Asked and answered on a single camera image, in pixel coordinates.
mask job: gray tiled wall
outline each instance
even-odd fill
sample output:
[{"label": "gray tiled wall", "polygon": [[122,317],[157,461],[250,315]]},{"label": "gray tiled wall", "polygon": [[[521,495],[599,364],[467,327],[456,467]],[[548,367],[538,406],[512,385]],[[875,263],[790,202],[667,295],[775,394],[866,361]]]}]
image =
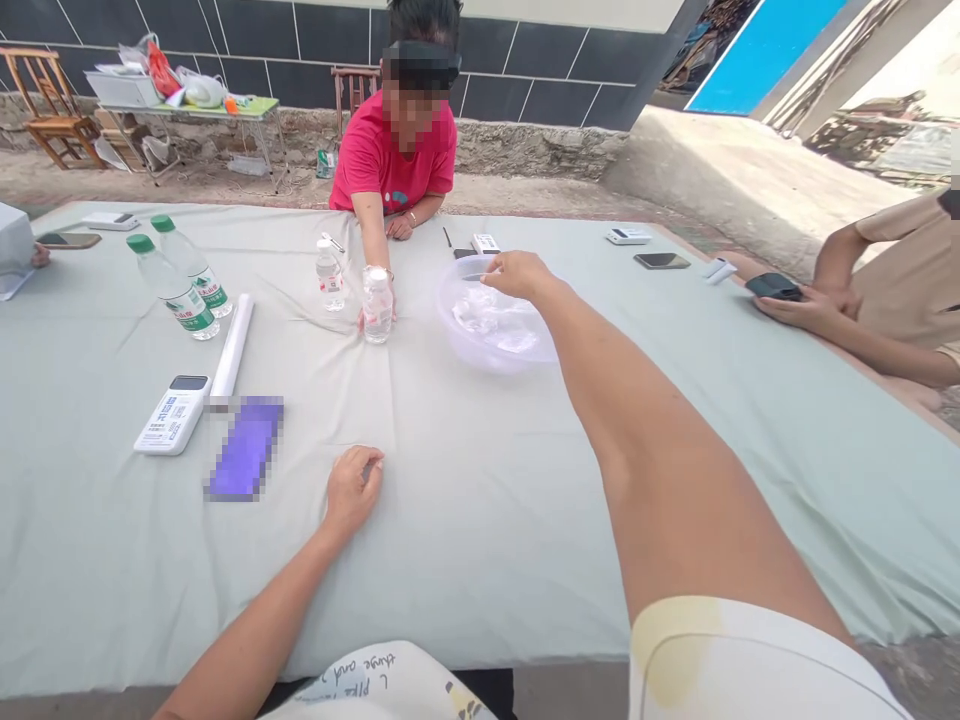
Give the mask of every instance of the gray tiled wall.
[{"label": "gray tiled wall", "polygon": [[[230,90],[283,105],[336,106],[333,65],[377,65],[385,10],[266,0],[0,0],[0,44],[48,46],[75,90],[116,59],[118,44],[157,33],[171,64],[221,75]],[[657,34],[465,17],[459,117],[628,129],[645,67],[667,50]],[[0,65],[0,91],[14,90]]]}]

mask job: table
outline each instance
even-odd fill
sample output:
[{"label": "table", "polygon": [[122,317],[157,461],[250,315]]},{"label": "table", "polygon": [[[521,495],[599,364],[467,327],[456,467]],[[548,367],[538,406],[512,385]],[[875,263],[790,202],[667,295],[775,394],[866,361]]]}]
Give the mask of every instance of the table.
[{"label": "table", "polygon": [[[334,457],[387,455],[380,503],[331,570],[285,677],[406,638],[446,666],[622,660],[627,612],[596,460],[557,368],[462,365],[433,281],[487,232],[548,265],[637,341],[731,445],[857,636],[960,632],[960,447],[695,254],[649,226],[650,272],[604,223],[439,217],[392,245],[400,321],[384,346],[354,325],[363,265],[347,213],[78,203],[169,214],[228,293],[257,301],[237,382],[280,395],[283,436],[258,502],[209,503],[223,437],[202,421],[184,455],[131,446],[177,374],[212,373],[224,331],[192,340],[141,282],[123,234],[55,253],[0,305],[0,697],[176,683],[316,527]],[[351,294],[322,308],[314,240],[347,248]]]},{"label": "table", "polygon": [[[290,164],[287,160],[287,147],[283,140],[283,127],[280,123],[280,101],[276,98],[254,97],[247,107],[239,108],[239,112],[236,113],[228,113],[223,106],[215,108],[198,108],[193,105],[181,105],[180,107],[174,107],[173,105],[167,105],[166,103],[161,103],[160,105],[154,105],[147,108],[126,107],[123,105],[104,105],[101,103],[100,107],[110,113],[110,117],[113,119],[114,124],[116,124],[117,129],[123,136],[124,141],[130,147],[130,149],[133,150],[134,154],[137,154],[137,148],[134,147],[133,141],[131,140],[129,134],[127,134],[127,130],[118,115],[122,115],[124,113],[155,115],[160,119],[164,132],[167,134],[168,140],[170,139],[170,129],[167,127],[167,123],[164,120],[166,117],[191,117],[204,120],[239,120],[240,131],[243,134],[244,148],[246,148],[247,141],[245,130],[246,123],[250,123],[256,133],[257,139],[260,140],[260,149],[263,152],[263,159],[267,163],[267,170],[269,170],[270,176],[273,178],[274,194],[279,194],[280,183],[283,180],[283,176],[285,173],[290,172]],[[273,119],[276,121],[277,134],[279,135],[280,139],[280,152],[283,154],[284,158],[284,169],[276,176],[273,174],[273,165],[270,162],[270,152],[267,149],[267,142],[263,135],[263,123],[268,122],[270,117],[273,117]],[[172,159],[167,166],[159,172],[154,172],[150,167],[150,163],[145,163],[144,165],[147,173],[149,173],[150,177],[153,178],[153,184],[157,187],[160,187],[158,181],[161,177],[163,177],[171,168],[175,167],[178,162],[183,162],[180,158],[179,151],[173,147],[173,143],[170,144],[170,150],[171,152],[175,153],[175,158]]]}]

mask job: green bottle cap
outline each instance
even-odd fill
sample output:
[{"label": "green bottle cap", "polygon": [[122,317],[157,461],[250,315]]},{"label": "green bottle cap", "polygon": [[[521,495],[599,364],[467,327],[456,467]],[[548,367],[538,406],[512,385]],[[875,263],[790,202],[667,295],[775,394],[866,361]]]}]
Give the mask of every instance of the green bottle cap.
[{"label": "green bottle cap", "polygon": [[156,250],[153,245],[153,240],[146,235],[131,235],[127,238],[127,246],[137,253],[137,255]]},{"label": "green bottle cap", "polygon": [[150,224],[157,232],[173,232],[177,229],[169,215],[154,215],[150,218]]}]

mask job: beige shirt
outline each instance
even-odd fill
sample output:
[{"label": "beige shirt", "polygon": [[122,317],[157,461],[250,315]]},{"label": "beige shirt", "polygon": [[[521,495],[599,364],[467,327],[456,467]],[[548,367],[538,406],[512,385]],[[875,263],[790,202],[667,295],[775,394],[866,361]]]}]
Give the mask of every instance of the beige shirt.
[{"label": "beige shirt", "polygon": [[908,200],[857,223],[870,242],[899,241],[853,277],[859,321],[895,340],[938,350],[960,364],[960,220],[939,193]]}]

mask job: ground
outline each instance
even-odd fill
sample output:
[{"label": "ground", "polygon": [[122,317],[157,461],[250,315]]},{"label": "ground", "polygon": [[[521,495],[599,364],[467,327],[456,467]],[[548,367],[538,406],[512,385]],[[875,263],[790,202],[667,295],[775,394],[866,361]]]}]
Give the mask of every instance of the ground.
[{"label": "ground", "polygon": [[[324,208],[330,181],[312,175],[294,169],[274,195],[265,180],[235,175],[218,164],[194,164],[158,188],[142,174],[61,172],[45,155],[0,151],[0,201],[34,213],[70,200]],[[601,184],[460,175],[444,212],[655,222],[703,252],[745,252],[806,279],[829,232],[904,197],[908,191],[861,179],[755,123],[650,108]],[[960,394],[947,401],[946,417],[960,427]],[[960,642],[922,639],[863,650],[916,720],[960,717]],[[517,672],[516,684],[522,720],[620,720],[627,714],[622,664],[524,668]],[[7,701],[0,703],[0,716],[145,718],[167,692],[147,688],[120,695]]]}]

